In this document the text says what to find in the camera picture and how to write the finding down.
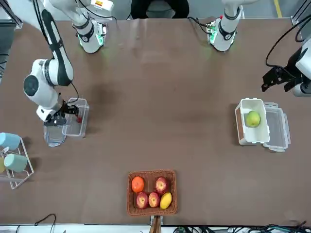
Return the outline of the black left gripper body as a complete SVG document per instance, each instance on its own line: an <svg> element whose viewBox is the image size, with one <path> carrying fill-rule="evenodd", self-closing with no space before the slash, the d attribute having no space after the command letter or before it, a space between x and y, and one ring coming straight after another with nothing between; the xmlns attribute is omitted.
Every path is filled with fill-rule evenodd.
<svg viewBox="0 0 311 233"><path fill-rule="evenodd" d="M291 74L290 81L294 83L301 83L301 72L296 67L296 62L299 60L300 54L301 54L302 48L299 48L288 60L287 65L285 66L285 69Z"/></svg>

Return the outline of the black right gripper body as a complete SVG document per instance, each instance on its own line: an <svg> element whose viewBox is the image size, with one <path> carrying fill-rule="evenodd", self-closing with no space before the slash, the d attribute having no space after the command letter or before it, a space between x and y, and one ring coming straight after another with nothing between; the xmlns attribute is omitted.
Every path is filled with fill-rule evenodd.
<svg viewBox="0 0 311 233"><path fill-rule="evenodd" d="M66 114L73 114L73 108L63 101L60 110L57 112L57 118L64 118Z"/></svg>

